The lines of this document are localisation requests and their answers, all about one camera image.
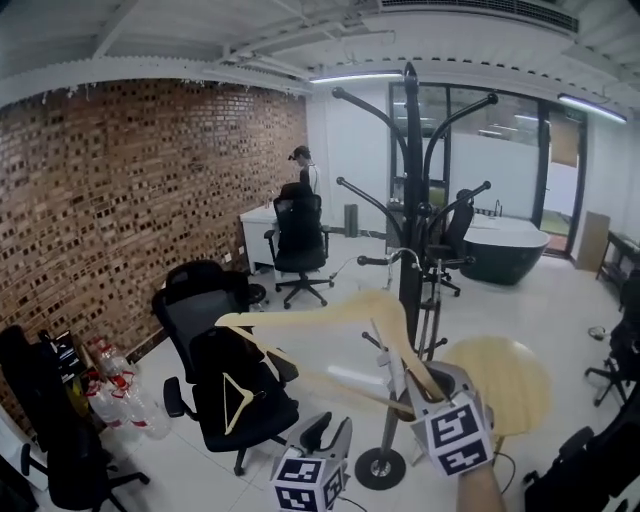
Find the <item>plastic bottle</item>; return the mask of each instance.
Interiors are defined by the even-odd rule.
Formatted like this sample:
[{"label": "plastic bottle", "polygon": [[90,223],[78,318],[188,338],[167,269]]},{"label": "plastic bottle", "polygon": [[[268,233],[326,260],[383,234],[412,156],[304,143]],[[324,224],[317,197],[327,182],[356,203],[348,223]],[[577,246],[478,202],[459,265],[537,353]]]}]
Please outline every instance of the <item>plastic bottle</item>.
[{"label": "plastic bottle", "polygon": [[85,396],[100,419],[108,427],[117,429],[127,423],[127,415],[111,395],[112,391],[113,386],[110,384],[105,384],[100,380],[91,380]]},{"label": "plastic bottle", "polygon": [[164,439],[171,432],[166,411],[135,378],[113,391],[112,396],[122,404],[131,423],[151,439]]},{"label": "plastic bottle", "polygon": [[93,346],[98,353],[97,362],[102,373],[114,386],[123,388],[132,381],[135,376],[135,370],[118,347],[111,343],[106,343],[102,338],[94,340]]}]

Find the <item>glass door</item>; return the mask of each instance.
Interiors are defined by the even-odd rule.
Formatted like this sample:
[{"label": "glass door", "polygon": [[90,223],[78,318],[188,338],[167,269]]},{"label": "glass door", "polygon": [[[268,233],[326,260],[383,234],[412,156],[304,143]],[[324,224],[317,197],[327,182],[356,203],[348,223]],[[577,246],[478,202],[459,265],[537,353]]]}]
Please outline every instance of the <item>glass door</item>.
[{"label": "glass door", "polygon": [[566,255],[573,245],[579,217],[581,190],[581,145],[585,132],[584,115],[561,105],[549,106],[549,164],[544,188],[540,230],[551,241],[547,252]]},{"label": "glass door", "polygon": [[[407,109],[404,87],[393,84],[391,88],[392,119],[400,128],[400,132],[407,140]],[[418,91],[418,107],[420,109],[420,125],[422,127],[422,151],[427,149],[431,134],[447,118],[447,90],[445,87],[420,85]],[[431,161],[431,181],[429,201],[439,208],[447,204],[446,193],[446,133],[438,140],[433,159]],[[398,144],[392,145],[391,161],[391,192],[392,196],[399,196],[404,190],[404,160]]]}]

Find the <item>brick wall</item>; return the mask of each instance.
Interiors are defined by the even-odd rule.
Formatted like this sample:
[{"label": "brick wall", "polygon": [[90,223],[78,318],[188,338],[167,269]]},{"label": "brick wall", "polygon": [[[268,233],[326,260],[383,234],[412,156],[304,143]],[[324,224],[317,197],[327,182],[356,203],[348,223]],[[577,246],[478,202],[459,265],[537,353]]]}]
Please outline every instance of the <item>brick wall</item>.
[{"label": "brick wall", "polygon": [[[304,99],[257,88],[129,80],[0,110],[0,329],[133,350],[170,268],[246,268],[238,215],[296,179],[299,144]],[[0,403],[28,428],[1,376]]]}]

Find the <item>cap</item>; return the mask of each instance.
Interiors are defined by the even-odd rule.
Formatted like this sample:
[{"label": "cap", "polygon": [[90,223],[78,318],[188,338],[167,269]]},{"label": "cap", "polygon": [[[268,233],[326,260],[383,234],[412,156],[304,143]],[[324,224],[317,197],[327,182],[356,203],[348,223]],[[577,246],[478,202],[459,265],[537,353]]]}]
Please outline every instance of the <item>cap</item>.
[{"label": "cap", "polygon": [[288,160],[295,160],[299,156],[303,156],[307,160],[311,160],[311,151],[309,151],[307,146],[298,146],[293,150],[293,153],[289,155]]}]

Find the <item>black bathtub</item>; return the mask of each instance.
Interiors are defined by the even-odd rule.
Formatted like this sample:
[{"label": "black bathtub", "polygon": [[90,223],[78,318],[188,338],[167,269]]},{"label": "black bathtub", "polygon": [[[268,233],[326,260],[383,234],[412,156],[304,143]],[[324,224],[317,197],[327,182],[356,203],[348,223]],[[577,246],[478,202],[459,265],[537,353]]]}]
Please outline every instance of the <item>black bathtub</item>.
[{"label": "black bathtub", "polygon": [[464,239],[467,255],[476,261],[461,274],[511,286],[535,266],[550,237],[525,220],[476,216]]}]

